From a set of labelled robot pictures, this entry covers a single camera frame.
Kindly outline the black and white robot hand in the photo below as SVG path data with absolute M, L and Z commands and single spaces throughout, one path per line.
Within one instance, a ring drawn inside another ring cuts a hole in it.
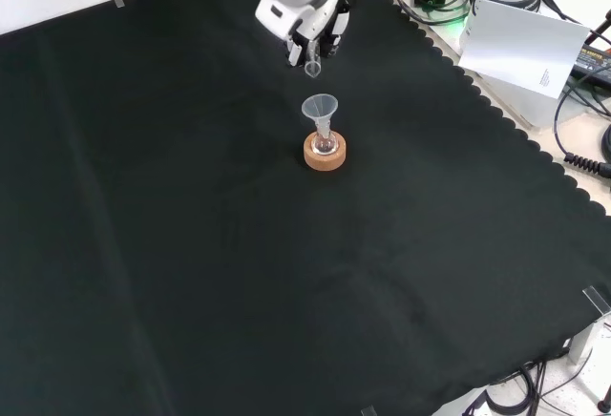
M 322 39 L 328 35 L 336 47 L 349 20 L 340 0 L 260 0 L 255 15 L 284 43 L 289 65 L 311 77 L 322 71 Z

